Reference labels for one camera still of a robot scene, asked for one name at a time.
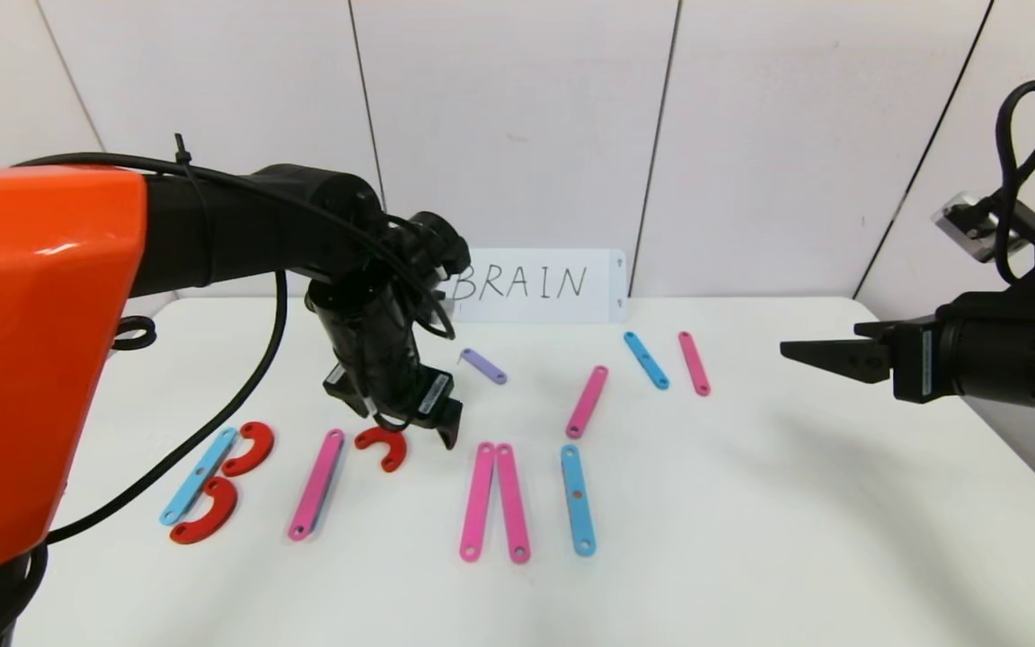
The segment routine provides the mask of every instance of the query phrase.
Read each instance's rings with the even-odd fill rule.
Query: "blue bar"
[[[198,466],[194,466],[194,470],[189,471],[189,475],[181,483],[181,488],[178,488],[178,493],[170,500],[166,510],[161,511],[161,517],[159,517],[161,525],[173,526],[186,516],[190,505],[194,505],[195,501],[198,500],[198,495],[202,492],[202,484],[205,484],[206,479],[209,479],[218,470],[218,466],[230,453],[230,447],[234,446],[236,439],[238,439],[238,430],[235,430],[234,427],[227,427],[218,432],[217,437],[214,437],[214,444],[206,450],[206,453],[202,454]]]
[[[653,385],[661,390],[669,389],[670,378],[664,376],[664,372],[661,372],[657,361],[653,361],[653,356],[650,355],[649,349],[645,348],[645,344],[642,344],[642,340],[638,339],[633,332],[625,332],[625,343],[629,345],[629,350],[633,351],[633,357],[640,361],[642,369],[645,369],[646,376],[653,380]]]
[[[583,476],[583,452],[578,446],[562,447],[562,477],[566,481],[566,507],[569,508],[569,529],[574,534],[574,552],[589,557],[596,552],[596,536]]]

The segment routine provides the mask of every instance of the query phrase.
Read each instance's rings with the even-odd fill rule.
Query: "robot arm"
[[[937,217],[974,259],[995,262],[1009,288],[966,292],[920,319],[859,323],[854,332],[865,340],[783,343],[781,355],[868,384],[891,373],[896,400],[969,394],[1035,408],[1035,265],[1017,277],[1007,258],[1026,245],[1035,254],[1035,213],[1017,200],[1035,150],[1019,166],[1011,152],[1011,115],[1032,92],[1035,81],[1017,87],[998,114],[1002,187],[981,200],[958,196]]]
[[[103,153],[24,166],[34,168],[0,171],[0,642],[37,588],[46,542],[57,540],[47,533],[130,296],[284,269],[308,275],[307,305],[337,357],[325,390],[381,425],[431,427],[454,445],[453,379],[420,363],[413,335],[415,321],[442,334],[434,318],[453,335],[433,290],[469,253],[442,217],[389,216],[365,181],[300,166],[239,177]],[[278,312],[284,321],[284,302]],[[190,438],[201,440],[202,431]]]

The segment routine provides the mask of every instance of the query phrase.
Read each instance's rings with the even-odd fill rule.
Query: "black robot arm segment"
[[[1002,135],[1011,108],[1030,91],[1035,82],[1019,86],[1002,106],[998,148],[1007,140]],[[1035,213],[1015,201],[1018,183],[1035,168],[1035,151],[1019,169],[1004,152],[1001,160],[1016,172],[1004,174],[1005,185],[980,201],[957,197],[937,226],[977,261],[1007,269],[1010,248],[1031,244],[1035,255]],[[969,394],[1035,408],[1035,263],[1027,274],[1002,270],[1006,275],[1007,290],[965,292],[928,317],[858,323],[854,332],[863,340],[783,343],[780,355],[868,384],[891,376],[896,400]]]
[[[420,363],[413,324],[434,330],[440,295],[433,291],[469,266],[465,239],[433,213],[387,215],[357,176],[276,165],[242,180],[327,210],[385,254],[298,205],[223,181],[147,176],[145,251],[131,296],[280,269],[307,275],[305,305],[337,357],[325,390],[385,429],[435,429],[452,447],[461,417],[461,403],[449,398],[453,378]]]

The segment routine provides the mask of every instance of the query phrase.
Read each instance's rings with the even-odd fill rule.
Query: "white wall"
[[[998,0],[941,133],[860,292],[876,315],[916,317],[966,290],[1003,289],[994,266],[973,262],[929,217],[962,189],[988,194],[998,186],[996,112],[1005,95],[1028,79],[1035,79],[1035,0]],[[1035,97],[1018,108],[1014,140],[1024,158],[1035,144]],[[1035,174],[1021,196],[1035,210]],[[1032,265],[1031,251],[1013,261],[1024,273]],[[973,405],[1035,468],[1035,411]]]
[[[0,0],[0,167],[36,156],[97,151],[58,50],[33,0]],[[132,299],[126,313],[152,315],[173,295]]]
[[[852,296],[986,4],[684,3],[633,296]]]
[[[641,224],[677,0],[354,0],[389,209],[471,246]]]
[[[106,150],[252,173],[289,163],[378,187],[346,0],[41,0]],[[304,286],[299,275],[292,289]],[[184,295],[272,294],[257,275]]]

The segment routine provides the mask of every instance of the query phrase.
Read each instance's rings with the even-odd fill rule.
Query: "black cable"
[[[151,471],[146,472],[143,478],[138,479],[130,487],[124,489],[119,496],[115,496],[110,503],[102,505],[98,510],[90,512],[90,514],[83,517],[82,520],[75,521],[72,524],[66,524],[62,528],[51,531],[46,536],[47,543],[58,543],[58,541],[70,539],[71,536],[94,528],[95,525],[106,520],[107,517],[118,512],[124,505],[135,500],[136,496],[146,492],[170,468],[177,466],[180,460],[185,459],[186,454],[193,451],[198,445],[201,445],[201,442],[205,441],[210,434],[218,430],[223,423],[226,423],[231,415],[234,415],[235,411],[241,408],[242,403],[246,402],[249,393],[255,392],[255,388],[259,385],[259,382],[262,382],[262,378],[266,376],[266,372],[269,372],[270,364],[274,363],[274,356],[278,352],[278,345],[283,343],[283,333],[285,332],[285,328],[287,328],[287,273],[283,270],[275,271],[274,280],[276,297],[274,328],[270,331],[270,341],[269,344],[266,344],[266,352],[262,354],[262,361],[259,361],[255,367],[255,372],[249,374],[249,378],[246,378],[246,382],[242,385],[242,388],[238,389],[238,392],[230,399],[230,402],[220,411],[215,413],[205,425],[202,425],[201,430],[194,432],[194,435],[190,435],[185,442],[166,455],[166,459],[159,460],[157,466],[152,467]]]
[[[198,197],[198,204],[202,207],[202,226],[206,230],[206,278],[202,280],[202,285],[199,288],[205,288],[214,282],[214,275],[218,269],[217,258],[214,258],[214,217],[210,215],[206,198],[202,196],[202,189],[198,187],[195,172],[190,171],[189,163],[195,157],[186,150],[186,143],[181,139],[180,133],[174,134],[174,145],[178,148],[174,153],[174,160],[186,172],[186,180],[189,180],[190,187],[194,187],[194,196]]]
[[[379,242],[377,238],[374,238],[369,234],[362,232],[356,226],[350,224],[345,218],[337,216],[329,212],[329,210],[324,208],[318,208],[306,202],[296,198],[295,196],[290,196],[275,189],[263,187],[262,184],[256,183],[256,181],[250,181],[248,179],[243,179],[237,175],[230,175],[228,173],[223,173],[219,171],[214,171],[210,168],[204,168],[201,166],[189,166],[186,168],[183,165],[176,163],[169,163],[169,160],[156,160],[153,158],[144,158],[140,155],[123,155],[119,153],[64,153],[60,155],[47,155],[45,158],[37,158],[33,160],[26,160],[22,164],[17,164],[16,166],[65,166],[65,165],[80,165],[80,166],[118,166],[123,168],[137,169],[137,171],[145,171],[149,173],[162,173],[167,175],[177,175],[185,176],[187,169],[190,173],[194,173],[194,177],[198,177],[199,180],[212,181],[214,184],[219,184],[223,187],[238,188],[247,194],[266,198],[268,201],[279,202],[279,204],[290,206],[291,208],[301,209],[303,212],[307,212],[317,217],[328,218],[328,220],[333,222],[337,228],[342,229],[343,232],[349,234],[356,239],[356,241],[361,242],[362,246],[369,249],[375,257],[382,259],[386,265],[390,266],[390,269],[394,270],[394,273],[403,280],[407,286],[410,286],[418,292],[420,297],[431,302],[434,307],[439,320],[442,321],[443,330],[441,332],[435,332],[437,336],[453,340],[454,331],[453,324],[449,321],[449,316],[446,315],[445,311],[440,306],[439,300],[437,300],[431,291],[426,289],[425,286],[419,280],[411,273],[410,269],[406,266],[405,262],[400,261],[397,257],[393,255],[382,242]]]
[[[377,411],[374,412],[372,418],[374,418],[375,422],[378,422],[378,427],[382,427],[382,430],[387,432],[405,432],[407,429],[410,429],[410,425],[414,422],[414,417],[411,415],[411,417],[407,418],[406,421],[394,423],[386,420],[385,415],[382,415]]]
[[[1017,110],[1019,100],[1035,92],[1035,81],[1019,85],[1001,104],[996,124],[996,140],[998,140],[998,159],[1001,160],[1001,188],[985,201],[986,206],[998,214],[998,238],[995,255],[998,262],[998,273],[1006,283],[1015,283],[1018,278],[1009,265],[1009,233],[1013,208],[1017,205],[1019,187],[1035,171],[1035,147],[1025,160],[1017,166],[1017,153],[1013,151],[1013,113]]]
[[[157,339],[154,320],[141,315],[123,317],[119,320],[119,328],[114,334],[124,335],[127,332],[141,332],[141,335],[124,340],[114,340],[114,344],[111,344],[112,350],[141,350],[148,347],[148,345],[154,344],[154,340]]]
[[[46,575],[47,550],[45,543],[37,545],[30,552],[30,565],[26,569],[26,578],[18,585],[18,593],[10,606],[5,608],[0,616],[0,638],[10,629],[10,626],[18,620],[18,616],[26,610],[37,592],[37,586],[41,584]]]
[[[422,251],[424,251],[425,253],[425,258],[428,259],[428,262],[431,262],[432,266],[442,267],[442,263],[437,262],[437,259],[435,259],[434,255],[431,254],[431,247],[428,247],[428,245],[425,244],[425,239],[422,237],[422,232],[420,232],[420,227],[418,225],[414,224],[414,222],[407,220],[405,217],[397,217],[396,215],[386,214],[386,218],[387,220],[391,222],[391,224],[397,225],[400,228],[405,229],[406,233],[413,236],[415,241],[418,241],[418,245],[422,246]],[[428,332],[428,334],[439,337],[444,336],[442,334],[442,331],[435,328],[431,323],[428,323],[428,320],[425,318],[426,315],[428,315],[427,311],[419,310],[418,315],[414,317],[414,323],[422,327],[422,329]]]

